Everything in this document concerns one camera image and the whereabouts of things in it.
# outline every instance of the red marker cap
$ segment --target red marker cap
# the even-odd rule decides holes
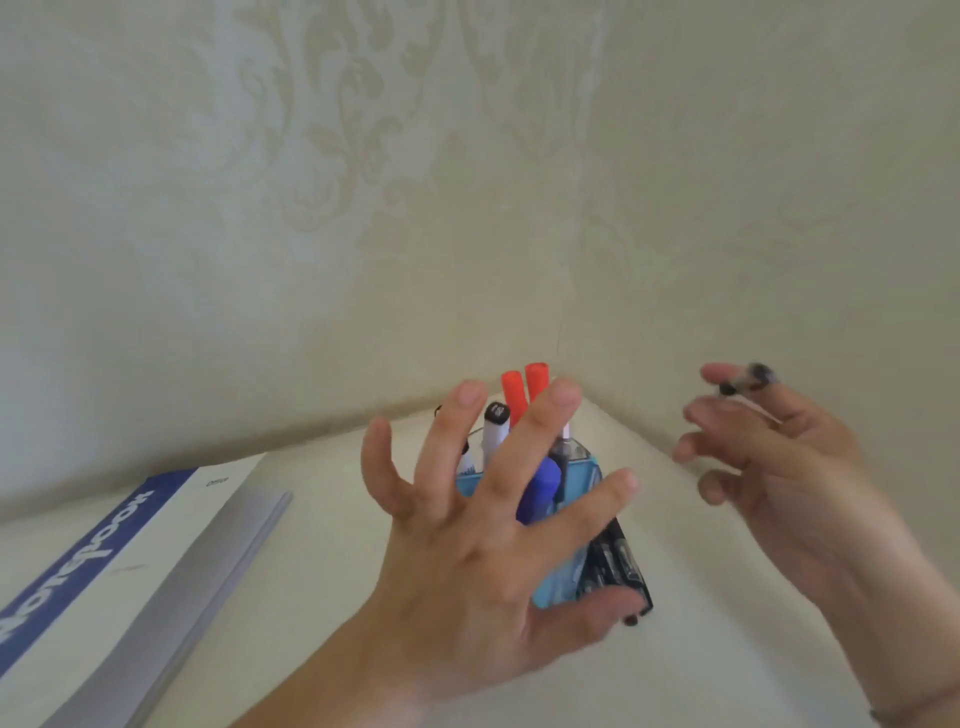
[[[539,361],[536,364],[527,364],[524,371],[527,373],[530,401],[533,401],[540,396],[540,392],[550,386],[550,367]]]
[[[520,372],[505,372],[500,378],[503,397],[510,407],[510,427],[513,427],[527,411],[527,393],[523,391],[523,375]]]

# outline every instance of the transparent blue container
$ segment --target transparent blue container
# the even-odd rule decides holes
[[[480,451],[480,440],[476,439],[474,443],[474,438],[470,438],[470,452],[473,453],[474,462],[478,465],[480,464]],[[597,465],[597,461],[589,450],[576,440],[566,441],[566,454],[570,460],[566,468],[564,500],[550,506],[547,518],[563,510],[578,497],[588,493],[603,477],[600,473],[600,466]],[[465,496],[470,497],[476,490],[481,477],[483,477],[482,473],[459,475],[457,477],[457,489]],[[580,574],[584,570],[586,560],[587,547],[584,546],[574,554],[573,558],[551,572],[543,580],[534,593],[534,603],[538,607],[550,607],[565,601],[576,600],[577,585],[580,583]]]

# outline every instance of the blue marker cap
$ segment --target blue marker cap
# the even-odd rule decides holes
[[[529,525],[545,518],[553,503],[553,496],[560,487],[560,480],[560,466],[548,457],[543,458],[523,492],[520,505],[516,508],[516,519],[523,525]]]

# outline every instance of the wrist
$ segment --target wrist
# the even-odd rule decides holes
[[[361,610],[303,666],[317,690],[324,728],[402,728],[423,720],[427,701],[382,634]]]
[[[960,595],[917,549],[851,578],[821,612],[872,707],[886,713],[960,682]]]

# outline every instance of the pen cap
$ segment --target pen cap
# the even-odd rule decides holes
[[[550,458],[544,458],[523,492],[520,505],[516,508],[516,519],[528,525],[544,518],[559,486],[560,466]]]
[[[550,386],[550,367],[539,361],[527,364],[524,367],[527,375],[527,390],[530,392],[530,402],[540,396],[540,392]]]
[[[483,467],[487,469],[493,453],[510,434],[510,407],[502,402],[491,402],[483,418]]]
[[[500,378],[503,384],[503,396],[510,406],[510,427],[516,426],[527,411],[527,393],[523,389],[523,375],[520,372],[505,372]]]

